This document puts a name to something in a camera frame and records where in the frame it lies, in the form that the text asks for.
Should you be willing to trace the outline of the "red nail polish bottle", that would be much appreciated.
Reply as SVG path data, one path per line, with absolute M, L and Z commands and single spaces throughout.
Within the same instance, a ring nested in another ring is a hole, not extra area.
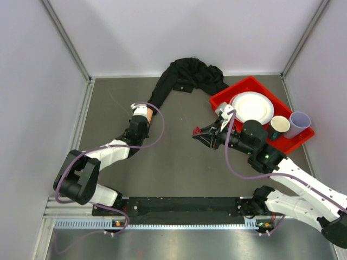
M 198 134 L 200 134 L 202 131 L 201 131 L 201 129 L 199 128 L 199 127 L 195 127 L 194 129 L 193 129 L 193 135 L 198 135 Z

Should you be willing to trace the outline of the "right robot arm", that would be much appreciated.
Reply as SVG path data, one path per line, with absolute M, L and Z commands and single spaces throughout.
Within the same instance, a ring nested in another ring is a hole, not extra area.
M 317 229 L 335 246 L 346 248 L 346 195 L 321 183 L 271 146 L 261 123 L 248 120 L 238 132 L 223 127 L 218 119 L 207 127 L 195 128 L 192 137 L 214 150 L 224 145 L 225 152 L 233 148 L 247 154 L 247 162 L 259 172 L 256 179 L 270 178 L 297 195 L 290 197 L 273 188 L 259 188 L 253 195 L 257 213 L 271 211 L 290 216 Z

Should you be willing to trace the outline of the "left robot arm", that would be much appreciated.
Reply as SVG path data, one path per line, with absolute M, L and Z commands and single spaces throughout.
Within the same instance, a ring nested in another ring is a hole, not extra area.
M 104 149 L 80 156 L 82 152 L 71 150 L 54 181 L 53 189 L 72 201 L 85 205 L 101 204 L 106 211 L 117 215 L 122 211 L 121 194 L 98 184 L 101 170 L 113 163 L 133 156 L 148 137 L 149 122 L 145 116 L 134 115 L 125 132 L 105 145 Z

